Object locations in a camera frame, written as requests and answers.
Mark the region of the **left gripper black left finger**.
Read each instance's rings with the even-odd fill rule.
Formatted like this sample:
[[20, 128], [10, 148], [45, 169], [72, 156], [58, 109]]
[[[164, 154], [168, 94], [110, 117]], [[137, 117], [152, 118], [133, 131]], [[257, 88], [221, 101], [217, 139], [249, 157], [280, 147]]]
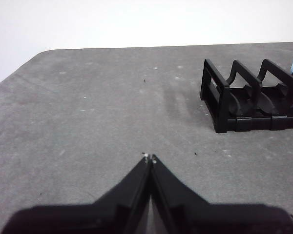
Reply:
[[4, 234], [135, 234], [146, 227], [151, 160], [144, 156], [90, 204], [43, 205], [14, 213]]

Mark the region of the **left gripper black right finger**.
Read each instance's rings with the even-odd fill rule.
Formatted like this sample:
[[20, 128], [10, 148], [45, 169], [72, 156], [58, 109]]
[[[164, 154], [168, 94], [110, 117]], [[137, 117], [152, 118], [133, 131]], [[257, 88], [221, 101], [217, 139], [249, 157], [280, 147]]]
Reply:
[[212, 204], [151, 156], [151, 196], [160, 234], [293, 234], [285, 210], [264, 204]]

